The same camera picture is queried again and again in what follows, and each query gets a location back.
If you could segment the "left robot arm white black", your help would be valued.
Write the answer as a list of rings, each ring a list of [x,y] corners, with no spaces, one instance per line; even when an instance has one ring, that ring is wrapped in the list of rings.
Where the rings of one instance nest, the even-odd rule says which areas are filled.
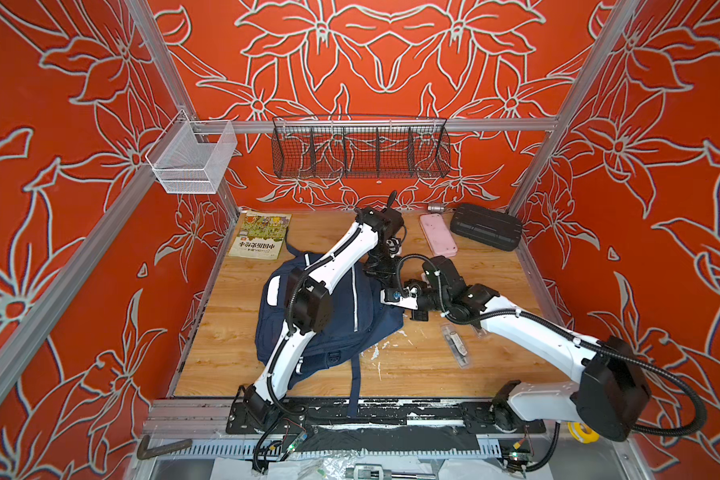
[[[281,415],[300,416],[288,407],[287,392],[315,373],[344,363],[352,383],[347,417],[358,413],[360,356],[403,326],[403,311],[381,299],[395,285],[404,227],[400,212],[386,205],[357,211],[347,233],[325,254],[288,250],[292,259],[271,275],[262,290],[255,335],[264,369],[242,390],[242,402],[259,428]]]

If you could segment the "navy blue student backpack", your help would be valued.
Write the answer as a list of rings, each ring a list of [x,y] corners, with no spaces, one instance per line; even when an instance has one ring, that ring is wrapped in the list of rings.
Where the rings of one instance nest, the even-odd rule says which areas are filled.
[[[293,255],[278,267],[262,290],[255,334],[257,359],[266,363],[275,350],[285,317],[285,285],[290,273],[305,269],[320,255],[286,246]],[[403,310],[380,302],[382,285],[364,271],[358,261],[339,281],[331,295],[333,313],[328,325],[307,344],[289,385],[295,386],[313,374],[345,362],[352,368],[348,416],[358,415],[362,374],[360,354],[403,327]]]

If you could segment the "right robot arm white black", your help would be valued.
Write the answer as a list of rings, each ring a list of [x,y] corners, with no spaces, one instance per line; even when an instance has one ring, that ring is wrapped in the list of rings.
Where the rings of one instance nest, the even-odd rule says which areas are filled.
[[[403,280],[402,268],[413,260],[393,260],[391,283],[381,295],[384,304],[414,312],[436,311],[455,325],[478,326],[544,359],[566,375],[546,386],[511,385],[506,404],[522,420],[581,422],[598,435],[622,442],[633,432],[683,437],[700,431],[708,413],[701,396],[677,375],[638,359],[623,340],[605,341],[577,333],[533,314],[483,284],[467,284],[453,262],[443,256],[417,255],[423,280]],[[652,398],[647,374],[663,378],[691,402],[692,418],[678,427],[653,427],[639,418]]]

